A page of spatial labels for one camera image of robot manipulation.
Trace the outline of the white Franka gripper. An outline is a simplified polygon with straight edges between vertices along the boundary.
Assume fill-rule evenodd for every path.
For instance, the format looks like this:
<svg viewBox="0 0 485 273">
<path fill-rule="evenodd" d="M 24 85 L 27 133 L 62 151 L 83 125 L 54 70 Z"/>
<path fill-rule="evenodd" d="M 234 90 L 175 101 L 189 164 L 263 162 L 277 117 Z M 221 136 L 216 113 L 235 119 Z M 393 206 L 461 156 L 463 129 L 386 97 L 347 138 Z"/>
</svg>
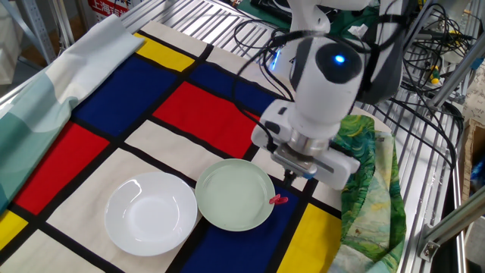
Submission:
<svg viewBox="0 0 485 273">
<path fill-rule="evenodd" d="M 293 150 L 287 143 L 281 144 L 271 158 L 285 169 L 285 187 L 290 187 L 297 177 L 303 177 L 342 190 L 350 176 L 360 167 L 357 159 L 332 148 L 323 149 L 316 155 L 304 155 Z"/>
</svg>

